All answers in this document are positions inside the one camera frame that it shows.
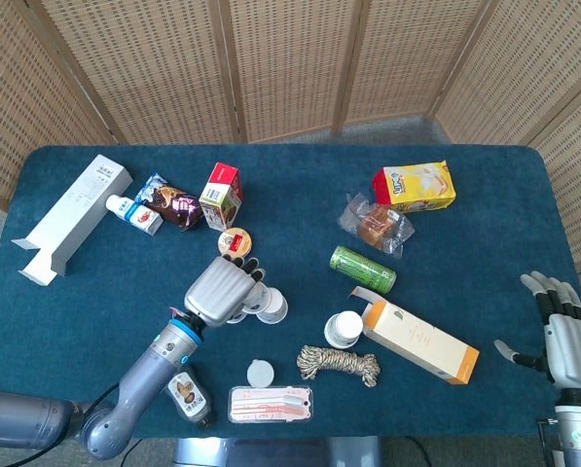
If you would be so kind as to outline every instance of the orange and white box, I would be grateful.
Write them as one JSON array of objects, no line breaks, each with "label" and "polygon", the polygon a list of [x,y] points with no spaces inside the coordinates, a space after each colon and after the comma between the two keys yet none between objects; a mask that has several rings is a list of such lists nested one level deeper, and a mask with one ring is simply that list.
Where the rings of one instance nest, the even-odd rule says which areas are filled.
[{"label": "orange and white box", "polygon": [[363,287],[352,294],[371,302],[362,315],[366,337],[450,384],[469,382],[480,355],[477,349]]}]

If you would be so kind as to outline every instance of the plastic bag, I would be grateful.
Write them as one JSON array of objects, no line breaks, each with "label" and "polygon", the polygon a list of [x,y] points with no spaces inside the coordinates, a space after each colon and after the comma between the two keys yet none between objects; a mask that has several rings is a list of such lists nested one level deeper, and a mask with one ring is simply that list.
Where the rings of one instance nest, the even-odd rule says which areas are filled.
[{"label": "plastic bag", "polygon": [[400,258],[403,242],[416,231],[409,219],[390,207],[371,204],[362,194],[353,199],[346,195],[346,200],[338,225],[383,253]]}]

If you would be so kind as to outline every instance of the red and white box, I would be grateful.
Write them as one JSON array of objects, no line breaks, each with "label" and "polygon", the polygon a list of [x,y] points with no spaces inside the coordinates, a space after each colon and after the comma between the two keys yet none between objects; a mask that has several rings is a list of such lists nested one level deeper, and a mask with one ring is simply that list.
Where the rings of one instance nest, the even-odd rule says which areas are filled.
[{"label": "red and white box", "polygon": [[242,205],[238,169],[217,162],[201,192],[200,204],[210,229],[222,232],[231,227]]}]

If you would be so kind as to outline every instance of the table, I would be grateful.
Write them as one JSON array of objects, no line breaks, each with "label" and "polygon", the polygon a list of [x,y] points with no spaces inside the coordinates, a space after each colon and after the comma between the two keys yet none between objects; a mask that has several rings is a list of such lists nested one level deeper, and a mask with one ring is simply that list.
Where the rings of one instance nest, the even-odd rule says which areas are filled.
[{"label": "table", "polygon": [[[282,323],[255,317],[206,330],[192,358],[212,394],[218,422],[205,432],[177,416],[165,395],[143,415],[139,437],[319,437],[523,434],[553,413],[558,394],[545,377],[506,362],[492,341],[534,353],[543,336],[534,299],[519,283],[533,269],[575,285],[561,219],[538,154],[513,146],[212,145],[45,147],[29,157],[0,245],[0,389],[89,401],[117,382],[169,318],[190,284],[218,255],[206,225],[180,232],[165,224],[148,236],[108,214],[42,288],[18,273],[35,254],[24,237],[97,154],[123,164],[135,193],[158,171],[198,195],[215,162],[240,169],[244,204],[235,225],[254,241],[266,283],[289,303]],[[401,260],[386,257],[336,224],[345,195],[371,190],[384,165],[447,160],[457,198],[447,208],[409,215],[416,233]],[[246,384],[254,358],[269,360],[275,383],[306,384],[295,365],[304,344],[326,345],[327,318],[363,309],[347,295],[352,279],[329,269],[344,245],[398,272],[388,298],[481,352],[467,386],[453,386],[361,339],[376,353],[379,385],[323,372],[308,384],[314,417],[302,424],[234,425],[233,386]]]}]

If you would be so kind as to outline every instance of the robotic arm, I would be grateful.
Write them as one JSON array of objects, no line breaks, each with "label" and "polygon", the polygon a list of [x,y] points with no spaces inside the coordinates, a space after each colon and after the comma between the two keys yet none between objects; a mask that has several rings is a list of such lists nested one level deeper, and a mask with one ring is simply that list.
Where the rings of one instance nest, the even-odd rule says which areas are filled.
[{"label": "robotic arm", "polygon": [[241,310],[264,277],[257,267],[255,258],[216,258],[186,293],[186,313],[176,314],[122,377],[115,407],[0,392],[0,447],[50,449],[80,434],[93,457],[120,454],[139,417],[202,343],[203,329],[219,327]]},{"label": "robotic arm", "polygon": [[545,373],[560,391],[555,410],[563,456],[557,465],[581,467],[581,302],[573,288],[540,272],[521,277],[536,299],[546,350],[542,356],[524,355],[503,341],[495,347],[507,360]]}]

